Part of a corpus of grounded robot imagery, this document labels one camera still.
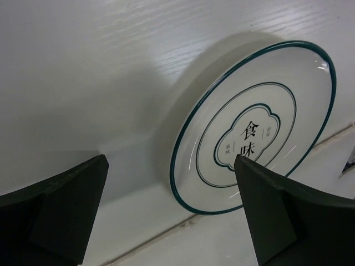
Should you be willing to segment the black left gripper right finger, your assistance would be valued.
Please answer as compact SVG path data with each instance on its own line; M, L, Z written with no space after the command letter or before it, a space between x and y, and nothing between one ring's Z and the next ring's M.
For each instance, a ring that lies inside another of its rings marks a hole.
M354 265L354 200L245 156L238 155L234 167L259 265Z

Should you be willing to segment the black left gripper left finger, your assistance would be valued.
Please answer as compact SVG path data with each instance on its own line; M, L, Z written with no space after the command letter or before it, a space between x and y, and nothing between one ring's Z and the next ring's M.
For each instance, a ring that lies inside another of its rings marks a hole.
M1 265L82 265L108 175L105 155L1 196Z

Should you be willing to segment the white plate with centre emblem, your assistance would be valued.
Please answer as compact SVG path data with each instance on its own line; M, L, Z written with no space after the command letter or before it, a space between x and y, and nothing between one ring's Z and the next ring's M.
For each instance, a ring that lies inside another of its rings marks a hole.
M317 44L288 40L243 53L182 124L169 163L175 200L200 215L241 208L238 155L291 175L320 139L336 91L334 63Z

